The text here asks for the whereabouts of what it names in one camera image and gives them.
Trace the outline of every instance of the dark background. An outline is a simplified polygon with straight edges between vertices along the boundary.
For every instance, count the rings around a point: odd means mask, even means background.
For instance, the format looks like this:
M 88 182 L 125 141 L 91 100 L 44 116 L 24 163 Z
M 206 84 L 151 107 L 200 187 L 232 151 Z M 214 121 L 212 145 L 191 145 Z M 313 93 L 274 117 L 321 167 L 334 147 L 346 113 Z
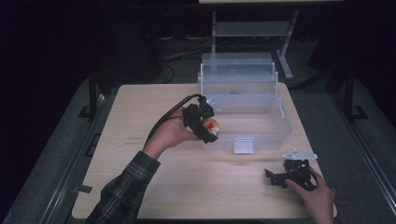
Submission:
M 0 220 L 89 73 L 96 74 L 103 92 L 124 83 L 149 83 L 161 69 L 160 37 L 210 36 L 210 10 L 119 10 L 142 6 L 139 2 L 0 2 Z M 390 1 L 304 7 L 293 39 L 320 37 L 310 65 L 321 71 L 348 64 L 396 126 L 395 10 Z M 238 20 L 263 15 L 223 13 Z M 265 16 L 282 14 L 269 9 Z

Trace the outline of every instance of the small white object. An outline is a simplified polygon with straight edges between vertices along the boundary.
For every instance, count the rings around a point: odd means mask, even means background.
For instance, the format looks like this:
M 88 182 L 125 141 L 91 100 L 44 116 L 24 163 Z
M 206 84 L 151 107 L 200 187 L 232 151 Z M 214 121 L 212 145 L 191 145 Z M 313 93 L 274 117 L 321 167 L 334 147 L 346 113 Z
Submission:
M 235 138 L 233 152 L 235 154 L 254 153 L 254 138 Z
M 317 154 L 307 153 L 295 148 L 290 154 L 283 154 L 283 158 L 293 161 L 315 160 L 318 158 Z

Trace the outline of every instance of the black cable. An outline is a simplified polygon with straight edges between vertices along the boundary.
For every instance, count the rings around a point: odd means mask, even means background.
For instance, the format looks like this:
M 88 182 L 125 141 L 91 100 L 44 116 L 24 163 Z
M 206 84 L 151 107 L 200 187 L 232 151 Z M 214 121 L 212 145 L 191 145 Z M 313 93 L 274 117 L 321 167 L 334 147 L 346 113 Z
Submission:
M 169 119 L 169 116 L 171 116 L 175 111 L 177 111 L 179 108 L 181 108 L 184 104 L 186 104 L 189 100 L 191 100 L 194 97 L 199 97 L 200 99 L 203 98 L 201 94 L 194 94 L 194 95 L 189 95 L 186 98 L 184 98 L 182 101 L 180 101 L 177 105 L 172 107 L 166 114 L 164 114 L 158 121 L 155 123 L 155 125 L 152 127 L 151 131 L 148 134 L 148 139 L 146 140 L 146 143 L 149 141 L 149 139 L 154 135 L 154 133 L 157 131 L 157 129 Z
M 164 64 L 163 65 L 164 67 L 167 67 L 167 68 L 169 68 L 170 70 L 171 70 L 171 77 L 169 77 L 168 78 L 168 76 L 165 74 L 165 72 L 163 71 L 163 74 L 164 74 L 164 76 L 166 77 L 166 80 L 165 81 L 163 81 L 163 84 L 167 84 L 167 83 L 169 83 L 170 81 L 172 81 L 172 79 L 175 77 L 175 69 L 171 66 L 171 65 L 169 65 L 169 64 Z
M 183 56 L 186 56 L 186 55 L 191 55 L 191 54 L 199 52 L 199 51 L 201 51 L 203 49 L 210 48 L 211 47 L 211 43 L 212 43 L 212 41 L 209 39 L 205 44 L 203 44 L 200 47 L 197 47 L 197 48 L 194 48 L 194 49 L 189 49 L 187 51 L 184 51 L 184 52 L 181 52 L 181 53 L 178 53 L 178 54 L 174 54 L 174 55 L 163 56 L 163 59 L 169 60 L 169 59 L 175 59 L 175 58 L 183 57 Z
M 164 59 L 167 63 L 170 63 L 170 62 L 173 62 L 173 61 L 179 61 L 179 60 L 195 60 L 195 61 L 199 61 L 199 62 L 201 62 L 202 61 L 202 59 L 199 59 L 199 58 L 195 58 L 195 57 L 186 57 L 186 56 L 183 56 L 183 57 L 178 57 L 178 58 L 174 58 L 174 59 Z
M 174 116 L 174 117 L 171 117 L 171 118 L 167 118 L 166 120 L 169 120 L 169 119 L 183 119 L 184 118 L 184 116 Z

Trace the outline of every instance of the floor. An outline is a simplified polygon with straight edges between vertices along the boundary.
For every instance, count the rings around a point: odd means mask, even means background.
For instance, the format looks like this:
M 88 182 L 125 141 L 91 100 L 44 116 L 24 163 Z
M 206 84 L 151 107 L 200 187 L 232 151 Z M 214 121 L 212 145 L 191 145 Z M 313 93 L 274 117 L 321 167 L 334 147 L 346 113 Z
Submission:
M 152 83 L 196 83 L 200 69 L 200 49 L 207 40 L 167 40 L 168 55 L 163 74 Z M 268 51 L 275 56 L 281 40 L 238 40 L 219 43 L 222 51 Z M 315 41 L 293 41 L 287 53 L 293 80 L 280 73 L 279 81 L 295 86 L 317 71 L 307 66 Z M 189 49 L 196 52 L 185 53 Z M 177 53 L 186 55 L 175 59 Z M 396 186 L 396 130 L 375 105 L 370 93 L 355 80 L 354 105 L 360 105 L 368 119 L 354 123 L 346 119 L 339 105 L 343 90 L 329 94 L 323 78 L 303 90 L 290 90 L 300 119 L 327 183 L 336 192 L 337 223 L 396 223 L 394 189 Z M 26 181 L 5 223 L 82 223 L 70 212 L 90 164 L 94 145 L 117 95 L 117 88 L 98 100 L 94 121 L 79 118 L 81 108 L 89 104 L 88 80 L 81 83 L 64 112 L 35 169 Z M 150 221 L 139 223 L 312 223 L 311 220 L 206 220 Z

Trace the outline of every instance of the wire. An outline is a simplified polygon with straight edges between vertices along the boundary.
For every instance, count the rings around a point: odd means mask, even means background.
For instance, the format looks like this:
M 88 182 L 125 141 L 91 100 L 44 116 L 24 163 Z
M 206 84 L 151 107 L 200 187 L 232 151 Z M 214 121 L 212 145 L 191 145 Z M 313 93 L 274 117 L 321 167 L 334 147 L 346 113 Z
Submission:
M 184 38 L 194 43 L 203 43 L 206 40 L 210 39 L 209 37 L 193 37 L 188 35 L 186 35 Z
M 166 120 L 169 120 L 169 119 L 183 119 L 184 118 L 184 116 L 174 116 L 174 117 L 171 117 L 171 118 L 167 118 Z
M 174 69 L 171 65 L 169 65 L 169 64 L 164 64 L 163 66 L 169 68 L 169 69 L 171 70 L 171 72 L 172 72 L 172 73 L 171 73 L 171 77 L 167 78 L 165 72 L 163 71 L 163 74 L 164 74 L 165 77 L 166 77 L 166 80 L 165 80 L 165 82 L 164 82 L 163 84 L 167 84 L 167 83 L 169 83 L 170 81 L 172 81 L 172 79 L 175 77 L 175 69 Z
M 148 134 L 148 139 L 146 140 L 146 143 L 149 141 L 149 139 L 152 137 L 152 135 L 154 135 L 154 133 L 157 131 L 157 129 L 169 119 L 169 116 L 171 116 L 173 113 L 175 113 L 175 111 L 177 111 L 179 108 L 181 108 L 184 104 L 186 104 L 188 101 L 190 101 L 192 98 L 194 97 L 199 97 L 201 98 L 205 98 L 203 95 L 201 94 L 194 94 L 194 95 L 189 95 L 186 98 L 184 98 L 183 100 L 181 100 L 177 105 L 175 105 L 174 107 L 172 107 L 172 109 L 170 109 L 168 112 L 166 112 L 166 114 L 164 114 L 158 121 L 157 123 L 155 123 L 155 125 L 152 127 L 151 131 Z
M 169 60 L 166 60 L 168 63 L 170 63 L 170 62 L 172 62 L 172 61 L 175 61 L 175 60 L 196 60 L 196 61 L 199 61 L 199 62 L 201 62 L 202 60 L 201 59 L 199 59 L 199 58 L 195 58 L 195 57 L 180 57 L 180 58 L 175 58 L 175 59 L 169 59 Z
M 169 60 L 169 59 L 175 59 L 175 58 L 183 57 L 183 56 L 186 56 L 186 55 L 190 55 L 190 54 L 199 52 L 200 50 L 206 49 L 208 46 L 210 46 L 211 43 L 212 43 L 212 40 L 209 40 L 209 41 L 207 41 L 206 43 L 204 43 L 200 47 L 197 47 L 195 49 L 189 49 L 189 50 L 184 51 L 184 52 L 179 53 L 179 54 L 174 54 L 174 55 L 170 55 L 170 56 L 163 56 L 163 59 Z

